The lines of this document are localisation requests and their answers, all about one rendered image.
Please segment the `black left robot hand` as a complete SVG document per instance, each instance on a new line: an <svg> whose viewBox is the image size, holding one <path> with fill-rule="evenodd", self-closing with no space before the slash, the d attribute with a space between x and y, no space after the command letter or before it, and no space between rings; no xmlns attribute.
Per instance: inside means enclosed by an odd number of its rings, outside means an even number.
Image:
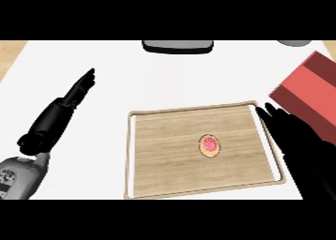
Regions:
<svg viewBox="0 0 336 240"><path fill-rule="evenodd" d="M52 101L38 116L29 133L20 138L17 144L24 155L35 156L52 150L69 126L75 110L94 85L95 70L91 69L79 78L66 96Z"/></svg>

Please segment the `grey and black appliance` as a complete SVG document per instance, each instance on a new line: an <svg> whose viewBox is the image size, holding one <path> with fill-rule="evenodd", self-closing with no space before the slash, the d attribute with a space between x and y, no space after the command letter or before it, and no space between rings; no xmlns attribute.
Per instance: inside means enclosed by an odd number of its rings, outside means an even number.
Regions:
<svg viewBox="0 0 336 240"><path fill-rule="evenodd" d="M203 54L213 50L212 40L144 40L142 45L150 53Z"/></svg>

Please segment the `pink frosted cupcake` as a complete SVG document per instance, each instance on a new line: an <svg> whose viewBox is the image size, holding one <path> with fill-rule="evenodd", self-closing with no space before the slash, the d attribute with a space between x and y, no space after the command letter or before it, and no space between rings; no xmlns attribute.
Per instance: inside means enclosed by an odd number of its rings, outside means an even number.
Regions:
<svg viewBox="0 0 336 240"><path fill-rule="evenodd" d="M215 158L221 151L219 140L212 134L202 136L199 140L199 151L206 158Z"/></svg>

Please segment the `wooden tray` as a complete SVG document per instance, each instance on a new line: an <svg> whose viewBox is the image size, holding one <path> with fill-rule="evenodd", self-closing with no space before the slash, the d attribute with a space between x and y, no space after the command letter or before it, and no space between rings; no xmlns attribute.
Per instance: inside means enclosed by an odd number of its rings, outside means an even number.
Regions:
<svg viewBox="0 0 336 240"><path fill-rule="evenodd" d="M128 116L123 197L162 199L286 182L258 103Z"/></svg>

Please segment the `red cardboard box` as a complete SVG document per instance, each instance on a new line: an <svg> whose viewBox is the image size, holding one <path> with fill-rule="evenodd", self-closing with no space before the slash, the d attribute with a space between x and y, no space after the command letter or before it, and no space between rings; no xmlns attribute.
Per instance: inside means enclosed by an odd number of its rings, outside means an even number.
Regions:
<svg viewBox="0 0 336 240"><path fill-rule="evenodd" d="M336 63L314 52L270 94L336 145Z"/></svg>

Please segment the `grey round object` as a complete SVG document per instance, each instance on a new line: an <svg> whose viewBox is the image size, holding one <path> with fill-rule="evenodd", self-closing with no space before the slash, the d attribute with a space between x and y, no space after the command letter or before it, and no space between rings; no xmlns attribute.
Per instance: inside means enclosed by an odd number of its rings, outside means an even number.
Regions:
<svg viewBox="0 0 336 240"><path fill-rule="evenodd" d="M290 47L302 47L311 43L312 40L278 40L278 42Z"/></svg>

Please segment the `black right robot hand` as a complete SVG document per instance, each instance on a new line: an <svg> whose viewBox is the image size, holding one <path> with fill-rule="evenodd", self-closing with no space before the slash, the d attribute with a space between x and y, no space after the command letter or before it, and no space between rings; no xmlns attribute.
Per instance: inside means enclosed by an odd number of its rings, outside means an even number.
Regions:
<svg viewBox="0 0 336 240"><path fill-rule="evenodd" d="M283 159L305 200L336 200L336 145L312 127L271 103L258 116L283 152Z"/></svg>

